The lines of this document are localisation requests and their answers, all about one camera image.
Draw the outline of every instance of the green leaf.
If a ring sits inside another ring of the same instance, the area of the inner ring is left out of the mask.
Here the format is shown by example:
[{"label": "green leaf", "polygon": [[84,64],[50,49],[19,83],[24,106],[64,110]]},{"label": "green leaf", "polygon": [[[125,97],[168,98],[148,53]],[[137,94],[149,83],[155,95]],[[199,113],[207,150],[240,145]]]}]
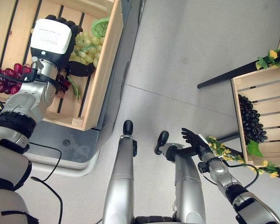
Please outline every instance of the green leaf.
[{"label": "green leaf", "polygon": [[74,81],[71,79],[70,76],[67,76],[67,79],[69,80],[71,86],[73,87],[73,91],[77,97],[77,99],[80,99],[79,89],[77,88],[77,85],[74,83]]},{"label": "green leaf", "polygon": [[91,26],[91,32],[97,38],[102,38],[106,35],[108,23],[110,17],[102,18],[100,20],[95,20]]},{"label": "green leaf", "polygon": [[263,59],[263,57],[258,57],[258,60],[259,60],[259,64],[260,64],[264,69],[267,69],[267,68],[268,68],[267,63],[265,62],[265,60]]},{"label": "green leaf", "polygon": [[263,157],[263,154],[259,150],[258,143],[253,141],[253,140],[250,140],[250,142],[248,144],[248,153],[250,155],[255,155],[255,156],[258,156],[258,157]]}]

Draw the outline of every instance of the grape leaf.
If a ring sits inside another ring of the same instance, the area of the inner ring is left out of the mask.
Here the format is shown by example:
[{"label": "grape leaf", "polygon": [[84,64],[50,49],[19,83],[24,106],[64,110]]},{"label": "grape leaf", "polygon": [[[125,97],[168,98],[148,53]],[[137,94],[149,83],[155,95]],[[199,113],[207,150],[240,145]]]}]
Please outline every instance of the grape leaf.
[{"label": "grape leaf", "polygon": [[77,97],[77,99],[80,99],[79,89],[77,88],[77,85],[74,83],[74,81],[71,79],[70,76],[67,76],[67,79],[69,80],[71,86],[73,87],[73,91]]},{"label": "grape leaf", "polygon": [[258,156],[258,157],[263,157],[263,154],[259,150],[258,143],[253,141],[253,140],[250,140],[250,142],[248,144],[248,153],[250,155],[255,155],[255,156]]},{"label": "grape leaf", "polygon": [[97,38],[102,38],[106,35],[108,23],[110,17],[102,18],[100,20],[95,20],[91,26],[91,32]]}]

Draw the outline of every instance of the grey floor tile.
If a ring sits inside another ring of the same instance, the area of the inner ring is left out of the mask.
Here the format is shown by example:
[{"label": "grey floor tile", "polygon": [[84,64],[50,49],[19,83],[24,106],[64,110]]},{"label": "grey floor tile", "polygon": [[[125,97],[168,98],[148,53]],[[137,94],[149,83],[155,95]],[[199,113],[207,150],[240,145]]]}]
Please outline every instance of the grey floor tile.
[{"label": "grey floor tile", "polygon": [[280,1],[147,0],[126,84],[235,116],[230,83],[197,84],[278,47]]}]

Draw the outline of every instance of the green grape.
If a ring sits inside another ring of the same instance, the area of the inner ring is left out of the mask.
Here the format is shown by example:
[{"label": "green grape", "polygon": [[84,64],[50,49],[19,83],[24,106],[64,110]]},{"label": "green grape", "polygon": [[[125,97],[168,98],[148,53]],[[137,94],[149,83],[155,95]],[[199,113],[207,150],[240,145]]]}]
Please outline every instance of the green grape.
[{"label": "green grape", "polygon": [[100,41],[101,44],[103,44],[104,40],[105,40],[105,37],[103,36],[99,41]]},{"label": "green grape", "polygon": [[89,37],[89,33],[87,31],[83,32],[82,37],[84,38],[85,41],[85,38]]},{"label": "green grape", "polygon": [[79,51],[78,54],[79,54],[79,56],[82,57],[82,58],[85,58],[85,57],[86,57],[86,53],[83,52],[83,51]]},{"label": "green grape", "polygon": [[73,62],[80,62],[80,63],[81,63],[81,58],[80,58],[79,56],[74,56],[74,57],[72,58],[72,61],[73,61]]},{"label": "green grape", "polygon": [[86,55],[85,60],[86,60],[88,63],[92,63],[92,62],[93,62],[92,57],[89,56],[89,55]]},{"label": "green grape", "polygon": [[85,47],[88,47],[88,46],[90,46],[90,45],[91,45],[90,37],[86,37],[86,38],[84,39],[84,46],[85,46]]},{"label": "green grape", "polygon": [[96,36],[92,36],[91,37],[91,42],[94,44],[94,45],[99,45],[99,39],[96,37]]},{"label": "green grape", "polygon": [[97,53],[94,54],[94,56],[95,56],[97,59],[99,59],[100,55],[101,55],[101,53],[99,53],[99,52],[97,52]]},{"label": "green grape", "polygon": [[97,52],[97,49],[95,47],[91,47],[91,48],[89,48],[89,52],[94,54]]},{"label": "green grape", "polygon": [[101,52],[101,50],[102,50],[102,45],[97,45],[97,46],[95,46],[96,48],[97,48],[97,51],[98,52]]},{"label": "green grape", "polygon": [[81,63],[82,63],[82,64],[85,64],[85,65],[88,65],[88,64],[89,64],[89,63],[86,62],[86,60],[85,60],[84,58],[81,58]]},{"label": "green grape", "polygon": [[93,59],[93,65],[94,65],[94,67],[98,66],[98,59],[97,58]]}]

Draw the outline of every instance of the floor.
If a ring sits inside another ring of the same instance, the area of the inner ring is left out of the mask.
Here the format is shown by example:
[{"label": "floor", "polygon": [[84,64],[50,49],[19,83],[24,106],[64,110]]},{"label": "floor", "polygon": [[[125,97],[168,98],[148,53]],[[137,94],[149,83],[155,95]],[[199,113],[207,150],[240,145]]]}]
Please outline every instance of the floor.
[{"label": "floor", "polygon": [[[147,0],[114,132],[101,148],[96,169],[78,179],[53,175],[48,181],[63,198],[62,223],[93,224],[102,217],[126,119],[133,121],[138,141],[135,215],[171,216],[175,167],[153,153],[159,133],[168,130],[169,141],[184,143],[182,127],[217,137],[237,131],[230,83],[200,90],[196,85],[254,61],[279,40],[280,0]],[[238,139],[229,145],[240,149]],[[243,184],[254,175],[248,168],[231,173]],[[216,186],[202,183],[207,223],[236,224],[235,212]],[[263,174],[249,190],[280,216],[279,178]],[[57,223],[59,202],[44,186],[28,180],[18,192],[40,223]]]}]

